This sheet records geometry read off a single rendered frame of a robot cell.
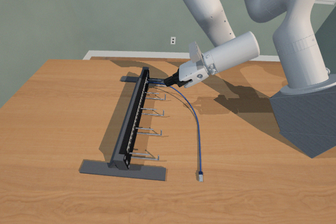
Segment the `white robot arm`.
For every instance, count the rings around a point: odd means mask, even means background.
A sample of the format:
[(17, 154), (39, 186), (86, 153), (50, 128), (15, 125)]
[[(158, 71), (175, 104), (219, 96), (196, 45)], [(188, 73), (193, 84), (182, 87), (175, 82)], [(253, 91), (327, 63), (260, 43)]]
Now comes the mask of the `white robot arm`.
[[(183, 0), (215, 48), (201, 53), (190, 43), (192, 63), (202, 61), (212, 75), (259, 56), (260, 50), (250, 31), (235, 37), (220, 0)], [(284, 95), (306, 94), (336, 86), (336, 74), (329, 74), (316, 41), (310, 13), (315, 0), (244, 0), (249, 17), (268, 22), (284, 12), (286, 16), (272, 39), (288, 85)]]

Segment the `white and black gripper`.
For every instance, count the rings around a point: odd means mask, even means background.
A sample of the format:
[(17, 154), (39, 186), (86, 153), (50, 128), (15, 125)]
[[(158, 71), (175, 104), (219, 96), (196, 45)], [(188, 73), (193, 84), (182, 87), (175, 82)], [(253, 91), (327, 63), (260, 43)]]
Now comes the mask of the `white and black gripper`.
[(190, 60), (180, 65), (175, 74), (164, 79), (164, 84), (167, 87), (177, 84), (179, 87), (188, 88), (203, 81), (209, 75), (211, 73), (208, 72), (201, 60), (195, 63)]

